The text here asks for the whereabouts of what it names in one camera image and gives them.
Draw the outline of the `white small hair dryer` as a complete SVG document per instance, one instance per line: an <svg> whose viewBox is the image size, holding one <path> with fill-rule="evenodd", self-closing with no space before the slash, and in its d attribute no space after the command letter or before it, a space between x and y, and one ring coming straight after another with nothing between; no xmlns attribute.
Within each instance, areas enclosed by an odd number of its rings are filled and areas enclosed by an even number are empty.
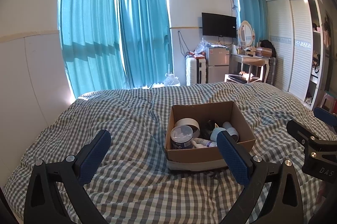
<svg viewBox="0 0 337 224"><path fill-rule="evenodd" d="M223 123L223 128L227 131L227 133L234 139L235 142L239 141L239 133L237 130L231 125L229 122Z"/></svg>

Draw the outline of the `white cream tube purple band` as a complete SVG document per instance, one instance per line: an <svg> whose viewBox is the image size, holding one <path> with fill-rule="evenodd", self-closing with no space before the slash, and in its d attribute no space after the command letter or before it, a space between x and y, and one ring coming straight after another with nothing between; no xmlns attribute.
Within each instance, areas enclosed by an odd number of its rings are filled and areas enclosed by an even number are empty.
<svg viewBox="0 0 337 224"><path fill-rule="evenodd" d="M202 138L193 138L192 144L195 148L217 147L216 142Z"/></svg>

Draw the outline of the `light blue rounded case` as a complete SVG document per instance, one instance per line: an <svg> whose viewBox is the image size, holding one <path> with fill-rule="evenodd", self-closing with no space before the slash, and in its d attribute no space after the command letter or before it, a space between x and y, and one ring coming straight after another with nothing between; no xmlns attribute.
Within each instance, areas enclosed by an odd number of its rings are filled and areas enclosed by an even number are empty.
<svg viewBox="0 0 337 224"><path fill-rule="evenodd" d="M210 135L210 140L213 142L217 141L217 136L219 133L223 132L223 131L227 131L225 128L223 127L215 127Z"/></svg>

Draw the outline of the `black round sunglasses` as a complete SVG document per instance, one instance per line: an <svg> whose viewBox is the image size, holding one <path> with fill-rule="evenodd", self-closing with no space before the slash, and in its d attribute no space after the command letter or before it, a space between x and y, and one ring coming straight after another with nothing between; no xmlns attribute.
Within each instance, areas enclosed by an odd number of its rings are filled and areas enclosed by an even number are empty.
<svg viewBox="0 0 337 224"><path fill-rule="evenodd" d="M214 120L209 120L200 125L201 138L210 140L210 135L215 127L218 127Z"/></svg>

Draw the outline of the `clear plastic cotton swab container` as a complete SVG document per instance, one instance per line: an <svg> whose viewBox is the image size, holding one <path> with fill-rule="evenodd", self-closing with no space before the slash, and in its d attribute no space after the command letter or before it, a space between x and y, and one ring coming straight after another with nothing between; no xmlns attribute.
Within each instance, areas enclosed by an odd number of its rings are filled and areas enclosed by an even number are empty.
<svg viewBox="0 0 337 224"><path fill-rule="evenodd" d="M188 125L176 126L170 132L173 149L181 150L192 148L193 130Z"/></svg>

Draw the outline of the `white tape roll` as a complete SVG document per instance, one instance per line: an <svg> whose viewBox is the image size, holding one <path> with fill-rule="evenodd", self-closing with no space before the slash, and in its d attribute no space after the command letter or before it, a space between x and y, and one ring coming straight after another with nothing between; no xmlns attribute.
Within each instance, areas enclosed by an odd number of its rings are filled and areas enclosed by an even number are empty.
<svg viewBox="0 0 337 224"><path fill-rule="evenodd" d="M200 135L201 135L200 126L199 126L199 123L195 119L182 118L182 119L178 120L175 123L174 126L177 127L177 126L183 126L183 125L191 127L191 129L193 130L193 137L194 138L200 137Z"/></svg>

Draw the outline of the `pink plastic stool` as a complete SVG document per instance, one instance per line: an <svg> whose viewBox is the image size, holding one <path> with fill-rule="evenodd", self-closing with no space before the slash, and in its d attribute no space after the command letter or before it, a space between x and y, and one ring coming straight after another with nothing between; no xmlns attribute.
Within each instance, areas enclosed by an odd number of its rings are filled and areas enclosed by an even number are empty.
<svg viewBox="0 0 337 224"><path fill-rule="evenodd" d="M336 98L330 93L325 93L320 103L320 107L332 113L335 108Z"/></svg>

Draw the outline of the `open cardboard box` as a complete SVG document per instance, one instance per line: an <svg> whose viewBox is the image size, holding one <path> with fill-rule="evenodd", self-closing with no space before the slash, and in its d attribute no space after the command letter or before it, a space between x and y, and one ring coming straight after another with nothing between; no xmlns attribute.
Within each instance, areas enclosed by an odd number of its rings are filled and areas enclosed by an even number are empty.
<svg viewBox="0 0 337 224"><path fill-rule="evenodd" d="M164 146L168 168L198 172L226 167L217 148L222 130L252 150L254 134L235 102L172 106Z"/></svg>

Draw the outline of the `white dressing table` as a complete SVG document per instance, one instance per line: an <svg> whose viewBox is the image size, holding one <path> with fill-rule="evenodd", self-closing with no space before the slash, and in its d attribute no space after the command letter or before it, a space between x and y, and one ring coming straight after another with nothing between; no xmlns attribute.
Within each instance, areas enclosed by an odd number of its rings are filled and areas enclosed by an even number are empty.
<svg viewBox="0 0 337 224"><path fill-rule="evenodd" d="M267 82L267 77L270 71L270 57L253 55L249 56L248 54L232 54L232 59L241 64L241 72L243 71L243 66L248 65L249 71L247 76L242 77L247 81L247 83L251 82ZM258 76L252 76L252 68L256 67L256 69L260 69L260 74Z"/></svg>

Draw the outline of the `white sliding wardrobe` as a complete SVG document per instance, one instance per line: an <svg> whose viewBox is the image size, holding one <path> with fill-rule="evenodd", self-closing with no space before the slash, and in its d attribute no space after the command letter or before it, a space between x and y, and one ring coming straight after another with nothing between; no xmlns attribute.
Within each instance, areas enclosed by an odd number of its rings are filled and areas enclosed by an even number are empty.
<svg viewBox="0 0 337 224"><path fill-rule="evenodd" d="M269 41L277 54L274 85L312 110L322 91L324 45L318 0L267 0Z"/></svg>

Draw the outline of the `silver mini fridge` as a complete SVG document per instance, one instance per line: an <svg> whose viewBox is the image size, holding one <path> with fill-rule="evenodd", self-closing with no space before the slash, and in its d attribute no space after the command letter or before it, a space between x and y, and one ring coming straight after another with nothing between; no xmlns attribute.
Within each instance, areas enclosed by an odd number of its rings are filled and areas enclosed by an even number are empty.
<svg viewBox="0 0 337 224"><path fill-rule="evenodd" d="M223 82L229 74L230 52L222 46L206 48L207 83Z"/></svg>

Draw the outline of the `white suitcase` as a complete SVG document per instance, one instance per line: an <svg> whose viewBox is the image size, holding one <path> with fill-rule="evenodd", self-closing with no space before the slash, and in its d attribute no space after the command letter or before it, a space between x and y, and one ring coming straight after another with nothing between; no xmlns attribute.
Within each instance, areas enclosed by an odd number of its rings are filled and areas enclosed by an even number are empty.
<svg viewBox="0 0 337 224"><path fill-rule="evenodd" d="M186 85L206 83L206 59L203 55L186 57Z"/></svg>

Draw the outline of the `turquoise curtain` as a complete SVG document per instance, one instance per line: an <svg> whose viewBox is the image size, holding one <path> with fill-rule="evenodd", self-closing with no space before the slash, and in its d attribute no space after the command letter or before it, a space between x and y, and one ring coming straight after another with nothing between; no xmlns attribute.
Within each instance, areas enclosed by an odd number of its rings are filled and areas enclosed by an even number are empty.
<svg viewBox="0 0 337 224"><path fill-rule="evenodd" d="M58 26L75 97L126 88L115 0L58 0Z"/></svg>
<svg viewBox="0 0 337 224"><path fill-rule="evenodd" d="M239 0L241 21L247 21L255 31L255 45L269 37L266 0Z"/></svg>
<svg viewBox="0 0 337 224"><path fill-rule="evenodd" d="M118 0L126 76L131 88L160 84L173 70L166 0Z"/></svg>

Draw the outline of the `left turquoise curtain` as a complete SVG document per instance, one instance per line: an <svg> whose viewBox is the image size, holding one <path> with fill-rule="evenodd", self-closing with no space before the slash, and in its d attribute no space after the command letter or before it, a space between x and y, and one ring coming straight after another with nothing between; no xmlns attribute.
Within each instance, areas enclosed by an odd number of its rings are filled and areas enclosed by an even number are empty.
<svg viewBox="0 0 337 224"><path fill-rule="evenodd" d="M58 0L58 26L75 97L126 88L115 0Z"/></svg>

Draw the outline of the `middle turquoise curtain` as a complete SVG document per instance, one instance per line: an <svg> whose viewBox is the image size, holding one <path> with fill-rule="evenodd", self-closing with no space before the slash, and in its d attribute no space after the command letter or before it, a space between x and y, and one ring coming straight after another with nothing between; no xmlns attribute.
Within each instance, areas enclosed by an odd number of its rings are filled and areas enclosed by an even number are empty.
<svg viewBox="0 0 337 224"><path fill-rule="evenodd" d="M131 88L160 84L173 70L166 0L118 0L126 76Z"/></svg>

